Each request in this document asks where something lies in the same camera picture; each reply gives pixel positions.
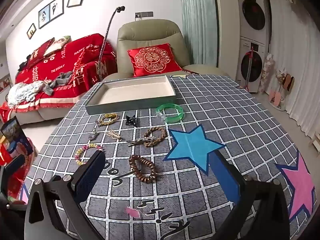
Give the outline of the small picture frame right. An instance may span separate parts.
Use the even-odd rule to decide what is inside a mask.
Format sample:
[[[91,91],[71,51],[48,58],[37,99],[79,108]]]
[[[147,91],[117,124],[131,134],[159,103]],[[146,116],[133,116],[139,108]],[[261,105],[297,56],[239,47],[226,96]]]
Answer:
[[[68,0],[67,7],[68,8],[78,7],[78,6],[81,6],[82,3],[83,3],[83,0]]]

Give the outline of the green plastic bangle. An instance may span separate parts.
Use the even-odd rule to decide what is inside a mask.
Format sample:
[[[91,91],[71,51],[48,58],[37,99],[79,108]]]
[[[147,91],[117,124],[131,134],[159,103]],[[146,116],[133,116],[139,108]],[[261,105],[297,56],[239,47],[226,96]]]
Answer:
[[[184,110],[177,104],[166,103],[156,108],[156,115],[166,124],[174,124],[184,118]]]

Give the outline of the black hair claw clip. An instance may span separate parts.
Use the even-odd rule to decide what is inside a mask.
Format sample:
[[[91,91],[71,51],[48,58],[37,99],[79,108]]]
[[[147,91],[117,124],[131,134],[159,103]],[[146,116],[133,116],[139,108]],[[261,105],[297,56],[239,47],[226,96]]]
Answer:
[[[133,116],[126,115],[125,117],[126,117],[126,121],[125,121],[126,126],[137,127],[138,121],[135,115]]]

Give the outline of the sofa throw pillows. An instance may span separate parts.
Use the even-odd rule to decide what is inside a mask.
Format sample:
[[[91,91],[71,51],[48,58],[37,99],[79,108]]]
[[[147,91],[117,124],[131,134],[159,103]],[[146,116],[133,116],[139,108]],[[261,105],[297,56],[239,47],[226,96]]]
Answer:
[[[54,54],[56,51],[61,50],[70,40],[70,36],[63,36],[59,39],[54,37],[44,42],[39,48],[35,49],[27,61],[27,68],[31,68],[45,57]]]

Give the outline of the silver star hair clip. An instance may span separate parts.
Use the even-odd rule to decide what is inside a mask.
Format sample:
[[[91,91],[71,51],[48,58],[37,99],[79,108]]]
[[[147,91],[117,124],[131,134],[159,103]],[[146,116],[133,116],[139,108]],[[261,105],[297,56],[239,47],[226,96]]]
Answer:
[[[129,140],[126,143],[128,143],[129,147],[135,146],[135,145],[145,145],[146,147],[149,147],[153,142],[156,141],[156,137],[151,136],[151,137],[144,137],[144,138],[139,138],[136,140]]]

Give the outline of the pink slippers rack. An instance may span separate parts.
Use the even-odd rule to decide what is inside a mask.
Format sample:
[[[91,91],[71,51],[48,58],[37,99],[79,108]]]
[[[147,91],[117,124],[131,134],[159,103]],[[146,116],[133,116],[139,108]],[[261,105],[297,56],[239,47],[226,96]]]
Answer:
[[[278,111],[284,112],[286,108],[286,96],[293,89],[295,77],[281,70],[276,71],[277,83],[274,83],[268,96],[269,104]]]

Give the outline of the pink star sticker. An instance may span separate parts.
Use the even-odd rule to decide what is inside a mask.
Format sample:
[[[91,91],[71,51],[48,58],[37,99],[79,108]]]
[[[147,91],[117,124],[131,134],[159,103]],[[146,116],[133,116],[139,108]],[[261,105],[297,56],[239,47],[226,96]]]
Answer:
[[[307,218],[313,213],[315,186],[311,174],[305,164],[305,161],[296,150],[297,159],[295,166],[276,164],[289,187],[292,190],[292,198],[289,205],[289,221],[292,222],[301,211],[304,211]]]

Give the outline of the blue star sticker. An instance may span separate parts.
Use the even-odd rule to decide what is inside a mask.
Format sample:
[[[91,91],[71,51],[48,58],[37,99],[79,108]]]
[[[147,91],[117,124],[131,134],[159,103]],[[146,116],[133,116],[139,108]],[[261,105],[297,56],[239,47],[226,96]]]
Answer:
[[[163,161],[188,159],[205,175],[209,173],[209,155],[225,147],[225,144],[207,138],[202,125],[190,132],[169,129],[169,135],[175,144]]]

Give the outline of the silver heart key pendant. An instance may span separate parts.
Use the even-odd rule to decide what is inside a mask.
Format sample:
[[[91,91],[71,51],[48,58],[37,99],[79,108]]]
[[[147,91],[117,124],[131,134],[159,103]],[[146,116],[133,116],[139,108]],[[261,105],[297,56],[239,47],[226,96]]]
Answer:
[[[93,131],[88,136],[89,141],[95,140],[98,134],[99,133],[96,131],[96,129],[93,129]]]

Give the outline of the white sheer curtain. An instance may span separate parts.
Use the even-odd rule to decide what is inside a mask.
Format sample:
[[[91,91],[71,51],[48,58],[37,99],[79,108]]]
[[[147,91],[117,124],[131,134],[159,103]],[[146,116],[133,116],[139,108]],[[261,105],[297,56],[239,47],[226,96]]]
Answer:
[[[285,111],[309,137],[319,131],[319,30],[300,1],[270,0],[270,52],[276,69],[295,78]]]

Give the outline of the sofa with red blanket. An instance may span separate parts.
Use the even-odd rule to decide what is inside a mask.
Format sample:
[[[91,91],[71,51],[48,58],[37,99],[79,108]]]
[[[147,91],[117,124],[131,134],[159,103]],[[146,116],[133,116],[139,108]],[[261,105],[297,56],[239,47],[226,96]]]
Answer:
[[[72,71],[69,84],[54,88],[52,95],[37,94],[33,102],[23,102],[10,108],[7,101],[1,105],[1,121],[14,116],[20,124],[31,124],[63,118],[80,98],[103,78],[117,72],[116,54],[100,34],[92,34],[68,42],[61,50],[45,57],[31,68],[17,73],[15,83],[53,81],[60,73]]]

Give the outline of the grey checked tablecloth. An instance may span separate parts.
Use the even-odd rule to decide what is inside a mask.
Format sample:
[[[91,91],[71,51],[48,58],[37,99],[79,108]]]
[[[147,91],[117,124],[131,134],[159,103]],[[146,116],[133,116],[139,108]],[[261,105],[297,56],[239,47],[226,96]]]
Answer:
[[[204,157],[190,156],[188,139],[200,149],[217,146],[245,178],[283,187],[289,239],[317,209],[306,163],[280,122],[230,78],[170,77],[182,120],[168,124],[154,108],[117,111],[114,124],[98,126],[86,111],[102,84],[91,88],[53,130],[35,159],[25,185],[73,174],[76,152],[83,160],[104,150],[106,164],[81,208],[105,239],[210,239],[235,204],[225,195]]]

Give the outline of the small picture frame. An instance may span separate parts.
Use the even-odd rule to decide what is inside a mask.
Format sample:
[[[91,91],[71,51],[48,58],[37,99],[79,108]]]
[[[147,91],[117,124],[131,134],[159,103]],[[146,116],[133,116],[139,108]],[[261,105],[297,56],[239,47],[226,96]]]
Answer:
[[[35,34],[36,32],[36,26],[34,23],[31,24],[31,26],[29,27],[28,31],[27,31],[27,36],[29,39],[31,39],[33,37],[33,35]]]
[[[83,0],[68,0],[67,7],[68,8],[78,7],[78,6],[81,6],[82,3],[83,3]]]

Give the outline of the wall switch panel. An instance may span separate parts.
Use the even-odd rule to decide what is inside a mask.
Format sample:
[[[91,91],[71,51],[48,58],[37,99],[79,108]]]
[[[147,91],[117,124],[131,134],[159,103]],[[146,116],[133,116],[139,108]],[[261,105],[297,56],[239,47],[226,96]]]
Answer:
[[[153,17],[153,11],[136,12],[135,19],[142,20],[143,18]]]

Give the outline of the lower washing machine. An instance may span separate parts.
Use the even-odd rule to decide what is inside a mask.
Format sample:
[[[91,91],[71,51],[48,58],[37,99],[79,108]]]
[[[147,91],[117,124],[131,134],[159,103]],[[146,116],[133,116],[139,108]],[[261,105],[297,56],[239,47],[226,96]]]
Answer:
[[[265,58],[265,46],[245,37],[240,38],[240,54],[236,82],[248,91],[257,93]]]

